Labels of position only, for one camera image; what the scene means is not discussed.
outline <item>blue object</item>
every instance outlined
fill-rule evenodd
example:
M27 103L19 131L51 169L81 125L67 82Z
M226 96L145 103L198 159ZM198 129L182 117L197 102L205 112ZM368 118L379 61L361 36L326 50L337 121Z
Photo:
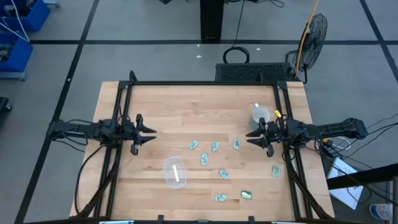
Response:
M22 30L21 25L18 22L18 18L16 17L8 17L6 12L4 11L4 6L12 5L11 0L0 0L0 17L5 17L4 21L7 23L8 27L14 31ZM19 0L14 0L15 4L19 4ZM37 0L34 4L32 10L30 11L27 17L21 17L21 23L24 26L26 32L37 32L39 31L45 20L48 18L50 14L50 9L45 5L43 0Z
M15 34L0 33L0 45L11 45L15 43L10 57L6 62L0 62L1 72L23 72L29 57L32 54L33 46L17 37Z

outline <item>cup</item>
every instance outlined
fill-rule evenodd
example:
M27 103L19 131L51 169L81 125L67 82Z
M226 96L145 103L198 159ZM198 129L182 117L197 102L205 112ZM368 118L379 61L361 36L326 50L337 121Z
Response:
M257 103L254 104L253 112L251 113L249 120L249 127L254 131L259 128L260 118L264 118L266 122L271 119L271 114L267 108L259 106Z

